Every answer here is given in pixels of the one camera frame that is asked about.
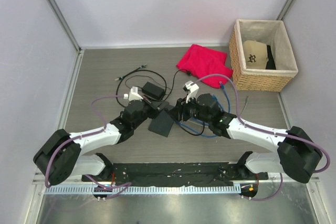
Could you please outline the black network switch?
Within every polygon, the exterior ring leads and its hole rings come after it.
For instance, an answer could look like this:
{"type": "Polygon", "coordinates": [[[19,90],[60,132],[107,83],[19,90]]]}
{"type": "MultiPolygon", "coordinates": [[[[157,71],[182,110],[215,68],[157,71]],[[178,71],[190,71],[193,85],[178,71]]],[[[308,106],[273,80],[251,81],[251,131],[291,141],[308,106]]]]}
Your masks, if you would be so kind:
{"type": "Polygon", "coordinates": [[[149,119],[152,121],[148,130],[158,135],[168,137],[172,125],[174,124],[173,119],[168,114],[168,110],[174,108],[174,106],[168,102],[163,102],[161,108],[161,111],[154,110],[149,113],[149,119]]]}

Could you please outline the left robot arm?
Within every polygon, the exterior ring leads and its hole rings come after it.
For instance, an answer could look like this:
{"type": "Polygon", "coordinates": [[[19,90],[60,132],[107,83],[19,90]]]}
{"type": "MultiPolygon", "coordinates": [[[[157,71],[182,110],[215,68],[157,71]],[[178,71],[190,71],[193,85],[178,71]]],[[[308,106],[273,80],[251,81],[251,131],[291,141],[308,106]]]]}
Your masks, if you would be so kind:
{"type": "Polygon", "coordinates": [[[146,98],[132,100],[117,118],[102,127],[80,133],[56,130],[33,158],[45,177],[45,186],[59,185],[78,175],[107,181],[112,174],[108,160],[100,154],[86,156],[86,153],[128,140],[144,121],[158,116],[167,104],[146,98]]]}

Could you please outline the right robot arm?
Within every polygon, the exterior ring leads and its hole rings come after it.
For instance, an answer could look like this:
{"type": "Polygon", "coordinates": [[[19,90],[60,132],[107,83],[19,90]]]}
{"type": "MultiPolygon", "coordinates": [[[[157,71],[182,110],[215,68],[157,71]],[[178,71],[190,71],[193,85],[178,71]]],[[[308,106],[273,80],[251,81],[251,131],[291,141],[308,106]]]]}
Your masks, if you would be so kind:
{"type": "Polygon", "coordinates": [[[216,136],[246,141],[267,149],[268,153],[246,152],[241,157],[237,173],[242,179],[263,172],[285,173],[306,184],[322,159],[322,151],[302,128],[275,129],[245,121],[223,111],[209,93],[190,100],[178,99],[169,115],[178,122],[195,118],[207,124],[216,136]]]}

